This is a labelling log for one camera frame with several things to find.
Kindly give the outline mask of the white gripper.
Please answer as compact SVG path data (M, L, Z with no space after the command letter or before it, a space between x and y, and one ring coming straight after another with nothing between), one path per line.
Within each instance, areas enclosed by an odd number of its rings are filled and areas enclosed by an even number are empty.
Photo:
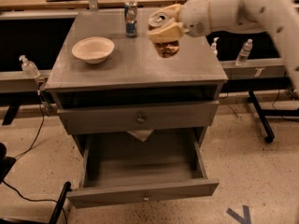
M174 4L163 7L150 15L151 21L179 20L183 23L185 33L192 37L206 36L211 32L209 18L209 0L189 0L184 5ZM174 22L148 32L153 43L179 41L184 35L181 22Z

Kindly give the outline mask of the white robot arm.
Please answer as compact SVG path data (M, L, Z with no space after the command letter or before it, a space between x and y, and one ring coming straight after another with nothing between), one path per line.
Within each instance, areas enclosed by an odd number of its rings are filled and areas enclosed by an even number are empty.
M188 0L153 12L148 36L153 43L226 31L252 34L265 31L299 89L299 13L292 0Z

